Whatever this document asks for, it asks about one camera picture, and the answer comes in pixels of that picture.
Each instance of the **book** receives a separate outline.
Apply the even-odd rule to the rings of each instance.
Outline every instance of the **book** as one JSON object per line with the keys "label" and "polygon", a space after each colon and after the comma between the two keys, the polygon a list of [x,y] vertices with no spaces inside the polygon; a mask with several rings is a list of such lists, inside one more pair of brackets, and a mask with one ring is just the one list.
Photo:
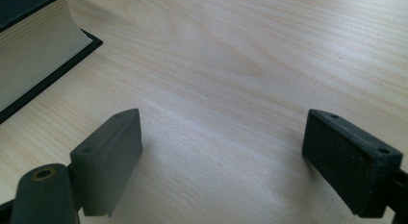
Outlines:
{"label": "book", "polygon": [[0,0],[0,124],[102,44],[68,0]]}

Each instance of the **wooden table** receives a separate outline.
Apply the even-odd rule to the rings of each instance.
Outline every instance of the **wooden table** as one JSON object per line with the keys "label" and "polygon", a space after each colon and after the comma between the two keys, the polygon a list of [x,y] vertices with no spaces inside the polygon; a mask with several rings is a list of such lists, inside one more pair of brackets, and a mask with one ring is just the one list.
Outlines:
{"label": "wooden table", "polygon": [[0,125],[0,202],[139,108],[114,217],[82,223],[391,223],[353,216],[301,145],[314,108],[408,154],[407,2],[69,0],[104,44]]}

